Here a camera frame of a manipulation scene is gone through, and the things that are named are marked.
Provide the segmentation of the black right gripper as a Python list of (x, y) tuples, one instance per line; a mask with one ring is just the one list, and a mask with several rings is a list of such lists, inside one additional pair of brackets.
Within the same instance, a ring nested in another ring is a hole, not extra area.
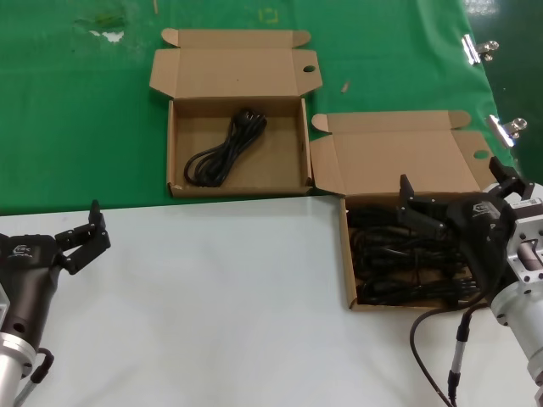
[(506, 197), (516, 193), (531, 199), (535, 184), (497, 157), (489, 162), (497, 185), (486, 193), (448, 198), (417, 196), (406, 174), (400, 176), (398, 222), (424, 237), (455, 235), (467, 267), (483, 293), (505, 286), (506, 245), (511, 227), (501, 221)]

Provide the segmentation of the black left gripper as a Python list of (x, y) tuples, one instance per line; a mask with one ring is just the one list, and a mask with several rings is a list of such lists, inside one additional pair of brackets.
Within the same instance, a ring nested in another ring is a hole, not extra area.
[(39, 342), (61, 268), (72, 276), (111, 247), (104, 215), (93, 200), (85, 225), (48, 235), (1, 236), (1, 286), (9, 307), (1, 331)]

